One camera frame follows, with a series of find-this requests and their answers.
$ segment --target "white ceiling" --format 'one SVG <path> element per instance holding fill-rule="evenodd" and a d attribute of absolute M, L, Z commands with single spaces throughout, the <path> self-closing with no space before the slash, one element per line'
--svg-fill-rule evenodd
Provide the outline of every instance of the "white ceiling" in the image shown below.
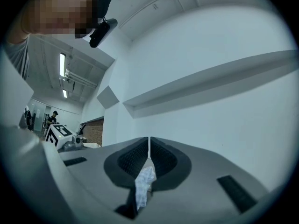
<path fill-rule="evenodd" d="M 66 54 L 65 68 L 94 83 L 102 79 L 106 66 L 100 64 L 84 53 L 50 36 L 32 35 L 29 39 L 28 54 L 30 59 L 29 80 L 36 85 L 52 88 L 62 92 L 59 82 L 59 56 Z M 63 88 L 68 91 L 68 98 L 85 102 L 94 89 L 75 83 L 63 81 Z"/>
<path fill-rule="evenodd" d="M 120 26 L 130 15 L 143 8 L 153 0 L 112 0 L 106 18 L 116 18 Z M 185 11 L 202 8 L 215 4 L 243 4 L 273 10 L 274 7 L 268 0 L 180 0 Z M 158 0 L 154 4 L 144 8 L 136 16 L 130 19 L 121 31 L 132 41 L 157 23 L 182 13 L 182 7 L 178 0 Z"/>

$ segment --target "black slot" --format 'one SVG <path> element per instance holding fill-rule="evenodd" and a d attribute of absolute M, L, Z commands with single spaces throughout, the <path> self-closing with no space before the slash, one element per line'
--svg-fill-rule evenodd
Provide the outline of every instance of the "black slot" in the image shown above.
<path fill-rule="evenodd" d="M 256 200 L 231 175 L 218 178 L 217 181 L 241 213 L 256 204 Z"/>
<path fill-rule="evenodd" d="M 87 161 L 86 158 L 79 157 L 79 158 L 75 158 L 75 159 L 65 160 L 64 164 L 66 166 L 71 166 L 71 165 L 78 164 L 78 163 L 85 162 L 85 161 Z"/>

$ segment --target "ceiling light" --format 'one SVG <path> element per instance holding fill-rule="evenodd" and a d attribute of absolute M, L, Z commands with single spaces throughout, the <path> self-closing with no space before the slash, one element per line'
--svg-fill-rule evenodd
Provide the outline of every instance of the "ceiling light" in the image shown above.
<path fill-rule="evenodd" d="M 64 77 L 64 63 L 65 63 L 65 54 L 60 53 L 60 75 Z"/>
<path fill-rule="evenodd" d="M 66 91 L 65 90 L 62 90 L 63 91 L 63 93 L 64 93 L 64 98 L 67 98 L 67 96 L 66 96 Z"/>

